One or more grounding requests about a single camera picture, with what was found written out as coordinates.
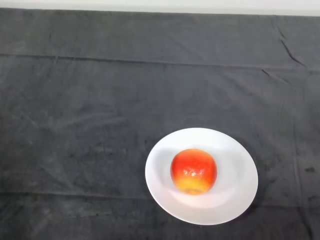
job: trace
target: apple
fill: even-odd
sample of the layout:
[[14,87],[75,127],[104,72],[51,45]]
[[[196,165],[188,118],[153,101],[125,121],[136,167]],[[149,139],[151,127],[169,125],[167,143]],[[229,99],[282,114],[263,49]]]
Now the apple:
[[176,188],[185,194],[204,194],[217,179],[217,165],[209,153],[195,148],[186,149],[174,157],[171,178]]

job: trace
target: plate rim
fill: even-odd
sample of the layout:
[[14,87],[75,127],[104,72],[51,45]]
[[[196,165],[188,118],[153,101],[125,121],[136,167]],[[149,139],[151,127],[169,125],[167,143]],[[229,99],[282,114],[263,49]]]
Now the plate rim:
[[[149,160],[149,157],[150,157],[152,151],[154,150],[155,146],[156,146],[160,141],[162,141],[164,138],[166,138],[167,136],[169,136],[169,135],[171,135],[171,134],[174,134],[174,133],[177,133],[177,132],[181,132],[181,131],[185,131],[185,130],[206,130],[206,131],[218,132],[218,133],[223,134],[223,135],[225,135],[225,136],[227,136],[227,137],[229,137],[229,138],[232,138],[234,141],[236,141],[238,144],[240,144],[241,147],[243,147],[243,149],[244,149],[244,150],[248,153],[248,155],[250,156],[250,159],[251,159],[252,162],[253,162],[253,165],[254,165],[254,167],[255,167],[255,172],[256,172],[255,193],[254,193],[254,197],[252,198],[252,200],[251,200],[250,202],[248,201],[248,205],[245,206],[244,211],[241,212],[239,215],[237,215],[237,216],[235,216],[235,217],[233,217],[233,218],[231,218],[231,219],[229,219],[229,220],[220,221],[220,222],[218,222],[218,223],[204,223],[204,222],[196,222],[196,221],[192,222],[192,221],[190,221],[190,220],[183,219],[182,217],[179,217],[179,216],[177,216],[177,215],[174,214],[174,213],[171,213],[169,210],[167,210],[165,207],[163,207],[163,205],[155,198],[154,194],[153,194],[152,191],[151,191],[151,188],[149,187],[148,178],[147,178],[147,162],[148,162],[148,160]],[[232,220],[240,217],[245,211],[248,210],[248,208],[249,208],[249,207],[251,206],[251,204],[253,203],[253,201],[254,201],[254,199],[255,199],[255,197],[256,197],[256,195],[257,195],[258,186],[259,186],[259,174],[258,174],[258,169],[257,169],[257,166],[256,166],[255,161],[253,160],[251,154],[247,151],[247,149],[246,149],[240,142],[238,142],[236,139],[234,139],[233,137],[229,136],[228,134],[226,134],[226,133],[224,133],[224,132],[221,132],[221,131],[218,131],[218,130],[214,130],[214,129],[210,129],[210,128],[205,128],[205,127],[188,127],[188,128],[179,129],[179,130],[173,131],[173,132],[165,135],[165,136],[162,137],[159,141],[157,141],[156,144],[155,144],[155,145],[152,147],[152,149],[150,150],[150,152],[149,152],[149,154],[148,154],[148,156],[147,156],[147,159],[146,159],[146,161],[145,161],[144,177],[145,177],[145,181],[146,181],[147,188],[148,188],[148,190],[149,190],[149,192],[150,192],[153,200],[155,200],[155,202],[156,202],[163,210],[165,210],[168,214],[170,214],[171,216],[173,216],[173,217],[175,217],[175,218],[177,218],[177,219],[179,219],[179,220],[181,220],[181,221],[184,221],[184,222],[189,223],[189,224],[202,225],[202,226],[220,225],[220,224],[228,223],[228,222],[230,222],[230,221],[232,221]]]

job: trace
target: white wall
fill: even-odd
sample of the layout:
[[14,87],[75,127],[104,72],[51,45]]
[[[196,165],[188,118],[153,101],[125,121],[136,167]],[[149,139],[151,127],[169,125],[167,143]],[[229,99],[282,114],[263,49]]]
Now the white wall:
[[320,16],[320,0],[0,0],[0,7]]

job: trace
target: plate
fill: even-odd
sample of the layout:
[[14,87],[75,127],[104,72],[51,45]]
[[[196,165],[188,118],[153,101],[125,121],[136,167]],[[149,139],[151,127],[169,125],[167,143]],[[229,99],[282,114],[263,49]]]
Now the plate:
[[[185,149],[208,152],[217,164],[217,178],[208,193],[187,195],[170,174],[175,155]],[[169,214],[191,224],[216,225],[240,216],[258,189],[258,172],[247,150],[232,137],[212,129],[187,128],[161,139],[145,164],[145,180],[154,200]]]

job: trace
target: red apple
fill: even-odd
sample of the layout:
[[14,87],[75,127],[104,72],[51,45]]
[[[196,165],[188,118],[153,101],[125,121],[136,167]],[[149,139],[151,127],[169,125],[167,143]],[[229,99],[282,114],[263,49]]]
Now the red apple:
[[200,195],[208,192],[217,178],[217,165],[207,152],[191,148],[179,152],[171,163],[171,178],[183,193]]

